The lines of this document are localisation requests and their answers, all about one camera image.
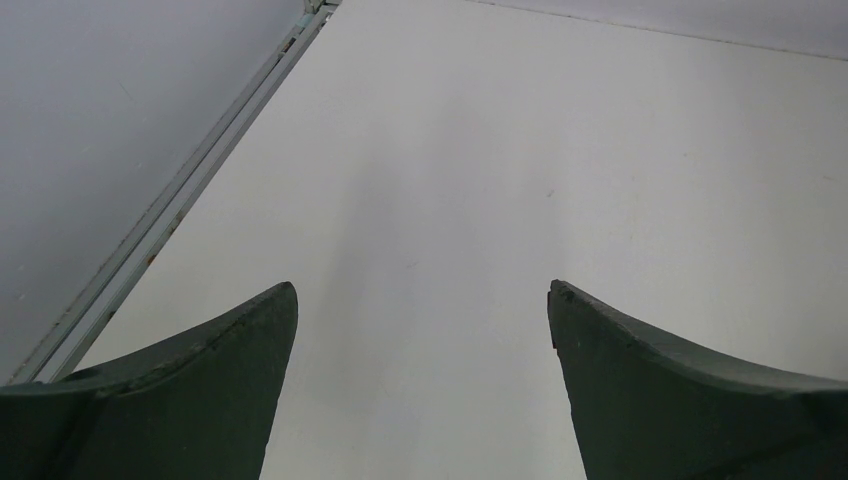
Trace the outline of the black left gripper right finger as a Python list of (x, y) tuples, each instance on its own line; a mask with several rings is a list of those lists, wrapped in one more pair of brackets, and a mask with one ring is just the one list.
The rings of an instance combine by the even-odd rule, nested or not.
[(553, 347), (590, 479), (843, 479), (847, 385), (698, 345), (555, 280)]

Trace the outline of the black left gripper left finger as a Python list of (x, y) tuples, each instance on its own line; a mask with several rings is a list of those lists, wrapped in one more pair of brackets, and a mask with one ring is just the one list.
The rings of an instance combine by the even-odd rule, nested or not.
[(5, 479), (256, 479), (298, 325), (294, 286), (60, 380), (1, 390)]

